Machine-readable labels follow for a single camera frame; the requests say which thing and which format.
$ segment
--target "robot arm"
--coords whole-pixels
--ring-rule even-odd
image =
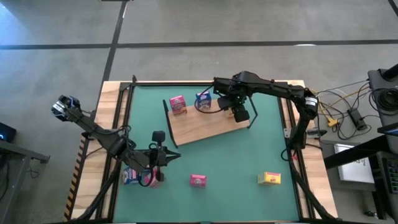
[[[159,146],[158,149],[135,150],[136,143],[128,138],[127,128],[124,129],[124,134],[120,134],[122,129],[115,131],[103,129],[82,113],[80,102],[74,97],[61,95],[51,111],[61,121],[71,121],[79,125],[96,138],[113,158],[122,160],[138,173],[148,166],[150,168],[166,166],[171,160],[180,157],[179,154],[169,151],[167,147],[161,147],[161,142],[165,139],[165,133],[162,131],[156,131],[152,136],[152,140]]]
[[[254,93],[263,93],[292,100],[295,104],[300,119],[292,129],[288,146],[290,148],[304,148],[306,129],[309,122],[316,118],[318,113],[318,99],[308,89],[302,86],[288,85],[286,82],[263,80],[251,72],[241,72],[232,77],[214,78],[214,92],[224,94],[218,99],[220,108],[231,108],[236,122],[249,119],[249,113],[244,109],[247,97]]]

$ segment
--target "desk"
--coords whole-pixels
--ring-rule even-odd
[[[7,177],[4,196],[0,201],[0,223],[10,222],[10,214],[21,190],[31,159],[37,159],[40,163],[46,164],[50,156],[24,149],[6,141],[0,141],[0,170],[6,170],[9,177]]]
[[[194,81],[194,83],[206,84],[209,81]],[[104,128],[112,128],[113,121],[115,119],[115,110],[118,101],[119,88],[122,82],[105,82],[101,91],[99,99],[98,110],[95,121]],[[138,82],[140,84],[151,83],[160,85],[172,85],[176,82]],[[289,81],[293,85],[302,85],[303,81],[293,80]],[[126,109],[127,93],[123,93],[123,97],[119,99],[121,101],[120,114],[116,121],[122,124]],[[282,100],[284,118],[287,127],[290,126],[289,114],[287,112],[287,104]],[[294,109],[295,119],[298,121],[299,115]],[[308,143],[318,144],[316,140],[309,139]],[[87,141],[84,138],[80,141],[80,148],[78,157],[76,159],[75,171],[72,177],[72,184],[70,187],[70,193],[67,200],[67,207],[65,210],[65,220],[70,218],[79,217],[86,207],[94,199],[101,187],[101,181],[103,179],[104,163],[106,160],[106,152],[104,150],[98,151],[92,154],[89,158],[85,158],[86,153],[94,151],[99,148],[99,144],[96,141]],[[315,194],[320,203],[327,209],[327,211],[333,216],[337,217],[333,196],[326,174],[325,165],[323,164],[322,152],[314,147],[307,147],[303,150],[303,159],[305,161],[305,168],[307,171],[308,182],[312,192]],[[100,217],[106,217],[108,214],[109,198],[111,192],[109,191],[106,198],[102,214]],[[303,217],[308,217],[308,211],[306,209],[306,200],[301,190],[299,190],[300,203],[303,210]]]

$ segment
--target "green mat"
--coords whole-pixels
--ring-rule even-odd
[[[183,95],[189,106],[195,94],[204,89],[135,87],[130,138],[138,149],[147,149],[152,132],[164,130],[164,145],[182,156],[162,169],[166,181],[158,189],[119,184],[114,222],[298,220],[289,164],[280,158],[285,141],[276,97],[253,96],[259,117],[250,129],[174,148],[162,100],[170,109],[169,99]],[[252,119],[254,112],[249,101],[246,109]],[[281,173],[282,184],[258,185],[257,175],[264,171]],[[191,188],[190,174],[206,175],[206,188]]]

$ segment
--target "colorful packaging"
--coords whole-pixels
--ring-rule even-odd
[[[189,184],[191,187],[205,188],[207,183],[207,177],[205,175],[191,174]]]
[[[149,184],[149,187],[156,188],[156,187],[159,187],[159,185],[160,185],[160,182],[155,177],[156,171],[157,171],[157,169],[154,168],[154,178],[152,179],[152,182]],[[144,181],[145,181],[146,184],[149,183],[150,174],[145,176]]]
[[[138,184],[137,172],[130,167],[123,170],[123,184]]]
[[[258,184],[264,185],[276,185],[280,184],[281,174],[273,173],[273,172],[264,172],[263,174],[259,174],[257,177]]]
[[[174,115],[187,112],[187,104],[185,103],[184,97],[182,95],[171,98],[170,105]]]
[[[144,170],[141,173],[141,176],[146,177],[150,174],[149,170]],[[127,167],[123,170],[123,184],[124,185],[134,185],[138,184],[138,176],[137,172],[130,167]]]
[[[201,93],[197,93],[197,105],[199,110],[207,110],[211,107],[211,95],[208,91]]]

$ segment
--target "gray floor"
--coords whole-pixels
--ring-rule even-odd
[[[18,0],[0,3],[0,44],[108,44],[120,2]],[[135,0],[129,2],[119,43],[189,41],[398,39],[398,17],[387,0]],[[77,97],[93,110],[108,49],[0,51],[0,122],[18,130],[16,142],[50,154],[40,177],[27,178],[14,223],[62,220],[82,132],[50,114],[59,95]],[[366,79],[370,69],[397,63],[396,45],[118,49],[110,80],[208,80],[249,70],[263,78],[303,79],[322,90]],[[360,85],[343,88],[346,93]],[[323,100],[332,102],[334,96]],[[346,110],[344,104],[338,104]],[[361,100],[363,115],[376,114]],[[368,118],[377,136],[377,118]],[[326,128],[326,121],[320,121]],[[347,135],[353,125],[347,122]],[[325,139],[337,140],[333,133]],[[362,215],[374,205],[369,192],[333,189],[340,218]]]

